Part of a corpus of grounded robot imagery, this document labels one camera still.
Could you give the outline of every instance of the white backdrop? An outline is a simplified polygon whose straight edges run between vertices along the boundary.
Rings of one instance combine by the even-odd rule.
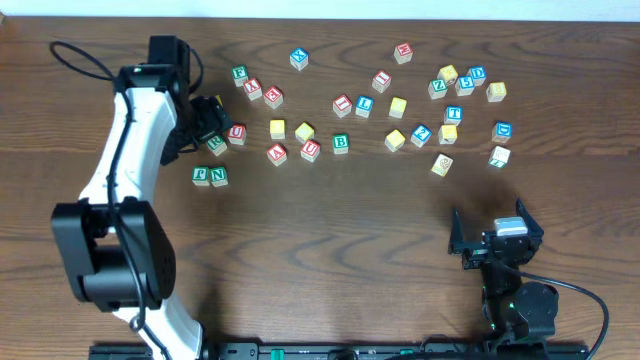
[[[640,0],[0,0],[6,15],[640,21]]]

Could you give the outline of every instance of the cube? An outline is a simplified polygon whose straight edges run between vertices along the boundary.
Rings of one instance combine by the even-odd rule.
[[[300,149],[300,156],[307,161],[316,161],[318,155],[320,155],[320,144],[313,140],[307,140]]]
[[[507,150],[502,146],[496,146],[489,157],[489,165],[499,168],[504,167],[507,161],[509,161],[509,154],[511,154],[511,150]]]
[[[229,129],[227,139],[229,139],[231,144],[244,145],[247,140],[247,128],[242,125],[233,125],[231,129]]]
[[[394,97],[393,100],[391,100],[391,107],[389,108],[389,116],[402,119],[402,115],[404,114],[404,109],[406,108],[407,108],[407,100]]]
[[[244,92],[249,97],[249,100],[253,101],[262,96],[262,87],[256,78],[252,78],[251,80],[247,80],[244,84]]]
[[[282,91],[280,91],[280,89],[272,86],[266,93],[264,93],[264,102],[266,102],[272,109],[275,109],[284,102],[284,95],[282,95]]]
[[[398,64],[404,64],[411,61],[412,56],[413,48],[411,47],[411,45],[409,45],[409,43],[404,43],[396,46],[396,49],[393,52],[393,57],[396,58]]]
[[[356,104],[356,115],[368,118],[373,110],[373,99],[366,96],[360,96]]]
[[[271,139],[282,140],[285,138],[285,124],[284,120],[271,120],[269,123],[269,132],[271,133]]]
[[[294,68],[300,71],[309,64],[309,54],[302,48],[297,48],[289,56],[289,61]]]
[[[346,154],[349,152],[349,135],[338,134],[333,135],[333,153],[336,155]]]
[[[387,135],[387,138],[384,140],[384,144],[387,145],[389,150],[396,152],[402,147],[402,145],[404,145],[404,140],[404,135],[396,129]]]
[[[282,145],[275,144],[267,150],[267,157],[271,160],[273,165],[280,166],[280,164],[287,160],[287,151]]]
[[[453,85],[458,79],[458,72],[453,65],[447,65],[438,72],[438,79],[444,80],[447,86]]]
[[[489,102],[502,101],[505,96],[507,96],[507,87],[504,86],[504,83],[491,83],[487,87],[487,100]]]
[[[471,76],[475,86],[484,84],[484,81],[487,79],[487,73],[484,71],[484,66],[474,66],[470,68],[467,72],[467,76]]]
[[[227,143],[224,142],[224,139],[220,135],[216,135],[207,141],[207,147],[213,155],[219,156],[225,150],[227,150]]]
[[[313,130],[313,128],[311,127],[311,125],[305,123],[302,123],[302,125],[298,126],[298,128],[296,129],[296,139],[298,139],[298,141],[300,141],[301,143],[306,143],[307,140],[311,140],[313,139],[315,134],[315,130]]]
[[[337,99],[333,100],[333,111],[335,111],[340,118],[343,118],[351,112],[351,100],[349,100],[347,95],[340,95]]]
[[[236,83],[236,87],[242,86],[247,80],[249,80],[249,73],[247,67],[239,65],[231,69],[231,75],[233,75],[233,82]]]
[[[371,86],[373,86],[373,88],[378,90],[380,93],[383,93],[385,90],[387,90],[389,85],[391,85],[391,75],[387,74],[383,70],[380,70],[380,72],[378,72],[376,76],[373,77],[373,83],[371,84]]]
[[[440,145],[450,145],[458,139],[458,129],[455,125],[442,125],[438,131]]]
[[[431,171],[444,177],[445,175],[447,175],[447,172],[451,168],[452,164],[453,164],[452,158],[439,154],[438,158],[436,159],[436,162],[433,164],[433,167],[431,168]]]
[[[476,86],[473,84],[471,76],[460,76],[456,81],[456,94],[458,96],[471,95]]]
[[[444,80],[437,79],[429,83],[429,96],[431,100],[439,99],[447,94],[447,83]]]
[[[411,134],[411,142],[417,147],[423,147],[431,137],[431,130],[428,127],[420,124]]]
[[[506,143],[511,139],[511,134],[513,133],[513,127],[511,124],[499,121],[496,123],[496,126],[493,127],[493,134],[491,136],[491,140],[497,143]]]
[[[229,181],[227,181],[227,170],[225,170],[224,166],[211,169],[211,185],[213,185],[214,187],[219,187],[228,184]]]
[[[209,186],[209,168],[205,166],[194,167],[191,180],[197,186]]]
[[[453,124],[455,126],[460,125],[462,118],[464,117],[464,110],[460,106],[447,106],[444,111],[444,123]]]

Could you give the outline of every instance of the wooden table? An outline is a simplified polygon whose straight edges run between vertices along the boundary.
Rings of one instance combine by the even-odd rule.
[[[611,311],[598,358],[640,352],[640,63],[638,25],[518,22],[381,22],[213,19],[8,18],[0,35],[0,357],[86,358],[95,341],[133,341],[127,325],[72,296],[49,217],[79,195],[100,158],[113,116],[109,84],[58,64],[52,40],[81,46],[117,71],[143,62],[151,34],[177,34],[197,49],[206,74],[199,93],[220,94],[248,127],[247,146],[216,158],[207,149],[161,168],[155,210],[178,256],[176,291],[219,338],[274,341],[410,341],[432,333],[471,337],[488,330],[479,272],[446,255],[451,208],[479,236],[514,214],[520,196],[545,229],[529,272],[593,290]],[[414,59],[397,65],[393,46]],[[302,46],[302,72],[289,53]],[[441,66],[484,65],[509,94],[431,101]],[[246,64],[285,102],[249,102],[231,67]],[[378,69],[393,76],[371,88]],[[371,95],[370,119],[338,119],[331,101]],[[408,100],[402,120],[392,96]],[[384,146],[394,128],[407,138],[438,130],[447,104],[465,109],[459,139],[418,149]],[[287,162],[265,151],[268,123],[287,120]],[[512,158],[487,168],[491,129],[512,122]],[[295,127],[308,121],[323,146],[299,156]],[[352,148],[334,156],[331,135]],[[438,152],[449,174],[430,173]],[[230,186],[198,188],[196,165],[222,165]],[[602,315],[589,298],[559,289],[557,340],[595,340]]]

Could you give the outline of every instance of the brown wood grain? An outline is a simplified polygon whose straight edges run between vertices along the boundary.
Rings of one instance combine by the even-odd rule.
[[[177,292],[208,329],[263,341],[411,341],[432,333],[477,336],[477,272],[446,255],[452,206],[477,235],[513,214],[517,196],[546,231],[526,270],[575,282],[602,296],[611,328],[598,359],[640,353],[640,27],[631,24],[212,19],[7,18],[0,34],[0,358],[82,359],[96,341],[132,341],[124,322],[72,296],[49,217],[88,182],[111,127],[110,85],[58,64],[47,44],[65,40],[113,71],[143,62],[149,35],[177,34],[205,63],[200,94],[220,94],[248,128],[247,146],[208,150],[161,168],[154,208],[178,255]],[[393,46],[410,41],[410,63]],[[311,53],[302,72],[289,53]],[[447,64],[484,65],[509,94],[489,104],[450,89],[431,101],[427,83]],[[284,105],[249,102],[230,69],[245,64]],[[393,76],[371,88],[378,69]],[[338,119],[331,101],[372,95],[371,118]],[[408,100],[390,119],[393,96]],[[419,123],[437,132],[444,107],[465,109],[455,145],[407,143]],[[287,121],[287,162],[265,151],[268,122]],[[488,169],[495,121],[514,125],[512,158]],[[298,155],[307,121],[323,145],[315,163]],[[352,148],[334,156],[331,135]],[[454,158],[446,178],[430,173],[438,152]],[[230,185],[195,187],[195,165],[224,164]],[[602,315],[590,299],[560,289],[555,340],[591,345]]]

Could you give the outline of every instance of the toy block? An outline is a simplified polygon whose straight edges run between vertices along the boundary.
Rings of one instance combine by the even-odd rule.
[[[451,168],[452,164],[453,164],[452,158],[439,154],[438,158],[436,159],[436,162],[433,164],[433,167],[431,168],[431,171],[444,177],[445,175],[447,175],[447,172]]]
[[[349,135],[347,134],[333,135],[333,153],[335,155],[338,155],[338,154],[346,154],[348,152],[349,152]]]
[[[384,144],[387,145],[389,150],[395,152],[404,145],[404,140],[404,135],[396,129],[387,135],[387,138],[384,140]]]
[[[498,122],[496,126],[493,127],[493,134],[491,136],[491,140],[498,143],[506,143],[511,139],[511,134],[513,133],[513,127],[511,124],[506,122]]]
[[[284,120],[271,120],[269,123],[269,132],[271,133],[271,139],[281,140],[285,138],[285,124]]]
[[[264,93],[264,102],[267,103],[272,109],[276,109],[284,102],[284,95],[282,91],[275,86],[272,86]]]
[[[314,162],[318,155],[320,155],[320,144],[313,140],[307,140],[300,149],[300,156],[305,160]]]
[[[407,108],[407,100],[394,97],[393,100],[391,100],[391,107],[389,108],[389,116],[402,119],[402,114],[404,114],[404,110],[406,108]]]
[[[458,139],[458,129],[455,125],[442,125],[438,131],[438,139],[440,145],[453,144]]]
[[[231,144],[244,145],[247,140],[247,128],[242,125],[233,125],[231,129],[229,129],[227,139],[229,139]]]
[[[242,84],[249,80],[249,73],[247,72],[247,67],[244,65],[231,69],[231,75],[233,75],[233,81],[236,83],[236,87],[242,86]]]
[[[440,69],[437,78],[440,80],[444,80],[447,86],[451,86],[455,84],[456,80],[458,79],[458,72],[456,71],[456,68],[453,67],[453,65],[447,65]]]
[[[262,87],[256,78],[245,81],[242,86],[249,100],[253,101],[262,96]]]
[[[471,76],[460,76],[456,81],[456,94],[458,96],[471,95],[476,86],[473,84]]]
[[[333,100],[333,111],[335,111],[338,117],[342,118],[350,113],[351,107],[351,100],[349,100],[347,95],[340,95],[337,99]]]
[[[504,167],[507,161],[509,161],[509,154],[511,154],[511,150],[505,149],[502,146],[496,146],[489,157],[489,165],[499,168]]]
[[[453,124],[455,126],[460,125],[462,118],[464,117],[464,110],[460,106],[447,106],[444,111],[444,123]]]
[[[267,150],[267,157],[273,165],[280,166],[283,162],[287,160],[287,151],[280,144],[273,145],[269,150]]]
[[[487,100],[489,102],[502,101],[507,96],[507,87],[504,83],[491,83],[487,87]]]
[[[484,66],[474,66],[469,69],[467,76],[471,76],[473,79],[473,85],[480,86],[484,84],[487,79],[487,73],[484,71]]]
[[[309,54],[302,48],[297,48],[291,53],[289,61],[294,68],[300,71],[309,64]]]
[[[389,85],[391,85],[391,75],[387,74],[383,70],[380,70],[380,72],[373,77],[373,83],[371,83],[371,86],[380,93],[387,90]]]
[[[220,166],[217,168],[213,168],[210,170],[211,172],[211,185],[214,187],[225,186],[229,184],[227,180],[227,170],[224,166]]]
[[[366,96],[360,96],[356,104],[356,115],[368,118],[373,110],[373,99]]]
[[[225,150],[227,150],[227,143],[224,142],[224,139],[220,135],[216,135],[207,141],[207,147],[215,156],[219,156]]]
[[[302,123],[296,129],[296,139],[298,139],[298,141],[300,141],[303,144],[306,143],[307,140],[313,139],[314,135],[315,135],[315,130],[313,130],[311,125],[307,123]]]
[[[191,180],[198,186],[209,186],[209,168],[204,166],[194,167]]]
[[[439,99],[447,94],[447,83],[442,79],[433,80],[429,83],[429,96],[431,100]]]
[[[396,58],[398,64],[404,64],[406,62],[411,61],[411,57],[413,56],[413,48],[409,43],[404,43],[396,46],[395,51],[393,52],[393,56]]]
[[[417,147],[423,147],[431,137],[431,130],[428,127],[420,124],[411,134],[411,142]]]

